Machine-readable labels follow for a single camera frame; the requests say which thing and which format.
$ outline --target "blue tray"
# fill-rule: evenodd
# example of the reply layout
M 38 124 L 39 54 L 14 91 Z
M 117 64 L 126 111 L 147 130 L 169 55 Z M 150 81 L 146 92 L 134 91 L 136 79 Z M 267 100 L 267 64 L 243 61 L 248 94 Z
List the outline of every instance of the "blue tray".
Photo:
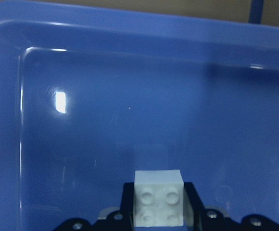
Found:
M 0 3 L 0 231 L 95 222 L 135 170 L 279 223 L 279 28 Z

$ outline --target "white lego brick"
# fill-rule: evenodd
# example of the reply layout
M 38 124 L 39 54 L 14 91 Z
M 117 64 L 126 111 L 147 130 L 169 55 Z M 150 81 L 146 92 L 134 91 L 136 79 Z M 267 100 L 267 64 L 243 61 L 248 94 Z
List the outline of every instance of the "white lego brick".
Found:
M 183 187 L 179 170 L 135 171 L 134 226 L 183 226 Z

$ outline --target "dark blue vertical bar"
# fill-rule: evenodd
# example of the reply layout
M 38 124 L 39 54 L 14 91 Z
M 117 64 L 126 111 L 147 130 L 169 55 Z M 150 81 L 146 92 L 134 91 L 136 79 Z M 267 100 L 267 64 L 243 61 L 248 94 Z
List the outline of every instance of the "dark blue vertical bar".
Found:
M 261 23 L 264 0 L 252 0 L 249 23 Z

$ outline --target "blue plastic bin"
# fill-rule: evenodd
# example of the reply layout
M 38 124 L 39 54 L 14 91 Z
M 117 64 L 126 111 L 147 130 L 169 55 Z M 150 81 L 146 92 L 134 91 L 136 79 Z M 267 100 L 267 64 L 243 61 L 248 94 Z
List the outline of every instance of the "blue plastic bin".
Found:
M 0 231 L 94 223 L 135 170 L 279 223 L 279 28 L 0 3 Z

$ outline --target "metal screw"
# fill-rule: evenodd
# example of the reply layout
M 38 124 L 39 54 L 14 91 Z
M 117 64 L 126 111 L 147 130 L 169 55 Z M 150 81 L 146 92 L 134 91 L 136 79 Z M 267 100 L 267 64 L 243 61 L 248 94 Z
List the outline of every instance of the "metal screw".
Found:
M 213 210 L 208 210 L 207 211 L 207 216 L 210 218 L 217 218 L 217 213 Z
M 250 223 L 251 223 L 253 226 L 261 226 L 261 221 L 260 221 L 258 218 L 251 218 L 251 219 L 250 219 Z
M 82 224 L 79 222 L 75 223 L 72 228 L 73 230 L 80 230 L 82 228 Z
M 123 215 L 121 213 L 118 213 L 118 214 L 114 215 L 114 219 L 115 220 L 122 220 L 123 219 Z

